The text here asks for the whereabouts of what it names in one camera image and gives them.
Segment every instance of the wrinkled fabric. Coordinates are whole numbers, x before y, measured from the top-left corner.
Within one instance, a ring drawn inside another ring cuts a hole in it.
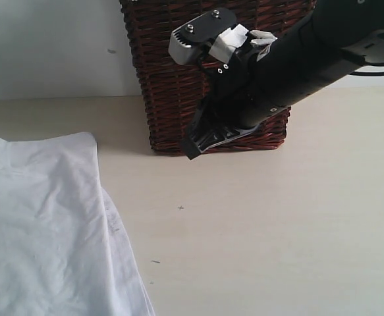
[[[0,139],[0,315],[153,315],[117,215],[91,134]]]

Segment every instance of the woven basket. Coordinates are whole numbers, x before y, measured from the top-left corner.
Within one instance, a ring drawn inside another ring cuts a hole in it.
[[[182,154],[178,143],[192,120],[198,101],[207,92],[205,76],[196,66],[176,65],[168,54],[171,32],[216,7],[226,7],[249,30],[280,36],[307,15],[315,0],[120,0],[144,96],[151,147],[156,153]],[[214,151],[276,149],[286,137],[290,111],[267,120],[250,136]]]

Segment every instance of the wicker basket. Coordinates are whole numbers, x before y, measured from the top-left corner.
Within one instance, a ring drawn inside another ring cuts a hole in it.
[[[226,7],[248,29],[280,36],[313,9],[315,0],[120,0],[120,3],[145,100],[151,147],[156,153],[180,155],[178,143],[198,101],[207,92],[207,83],[196,66],[179,66],[170,58],[171,32],[208,10]],[[209,152],[276,149],[286,137],[289,115],[289,110],[283,111],[254,134]]]

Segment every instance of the table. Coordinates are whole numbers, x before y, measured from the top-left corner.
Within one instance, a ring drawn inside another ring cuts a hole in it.
[[[0,137],[79,131],[158,315],[384,315],[384,87],[323,90],[276,151],[190,162],[148,145],[140,97],[0,101]]]

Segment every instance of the white wall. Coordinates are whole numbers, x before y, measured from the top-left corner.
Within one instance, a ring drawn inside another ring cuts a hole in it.
[[[0,0],[0,99],[138,94],[118,0]]]

